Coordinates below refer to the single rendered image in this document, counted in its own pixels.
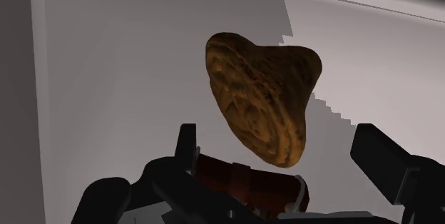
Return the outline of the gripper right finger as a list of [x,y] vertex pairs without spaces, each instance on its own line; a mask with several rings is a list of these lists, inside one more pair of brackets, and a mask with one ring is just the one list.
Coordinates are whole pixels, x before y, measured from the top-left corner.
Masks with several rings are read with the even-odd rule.
[[356,127],[352,160],[392,204],[401,224],[445,224],[445,165],[408,153],[371,123]]

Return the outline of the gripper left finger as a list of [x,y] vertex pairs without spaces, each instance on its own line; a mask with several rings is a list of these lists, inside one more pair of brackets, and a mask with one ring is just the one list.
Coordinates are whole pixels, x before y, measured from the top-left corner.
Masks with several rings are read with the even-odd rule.
[[185,224],[259,224],[226,193],[213,193],[187,172],[198,154],[196,125],[181,125],[174,156],[148,162],[139,180],[102,178],[83,192],[71,224],[118,224],[127,210],[166,202]]

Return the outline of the dark red-brown cylindrical object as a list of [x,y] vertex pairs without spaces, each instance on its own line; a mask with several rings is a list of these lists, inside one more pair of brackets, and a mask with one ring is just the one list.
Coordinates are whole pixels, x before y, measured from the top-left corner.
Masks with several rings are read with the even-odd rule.
[[255,170],[240,163],[200,154],[195,165],[195,178],[213,192],[224,192],[249,210],[258,210],[264,220],[274,220],[285,212],[285,206],[299,196],[299,211],[305,212],[310,201],[309,191],[292,176]]

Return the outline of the white furniture piece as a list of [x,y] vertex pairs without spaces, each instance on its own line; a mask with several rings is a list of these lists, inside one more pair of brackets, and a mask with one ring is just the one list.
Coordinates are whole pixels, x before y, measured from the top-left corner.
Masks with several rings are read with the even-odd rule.
[[210,92],[205,43],[233,31],[256,44],[316,51],[307,145],[289,170],[312,212],[390,205],[349,156],[373,123],[445,164],[445,0],[31,0],[46,224],[69,224],[84,188],[135,181],[194,122],[203,153],[270,166],[232,134]]

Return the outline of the brown lumpy bread loaf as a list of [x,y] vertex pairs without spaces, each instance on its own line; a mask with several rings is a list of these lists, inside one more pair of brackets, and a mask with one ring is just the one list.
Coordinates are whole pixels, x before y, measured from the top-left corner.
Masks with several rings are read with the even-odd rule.
[[237,139],[273,166],[298,163],[307,140],[307,104],[322,73],[319,55],[303,46],[258,46],[222,32],[208,39],[205,66]]

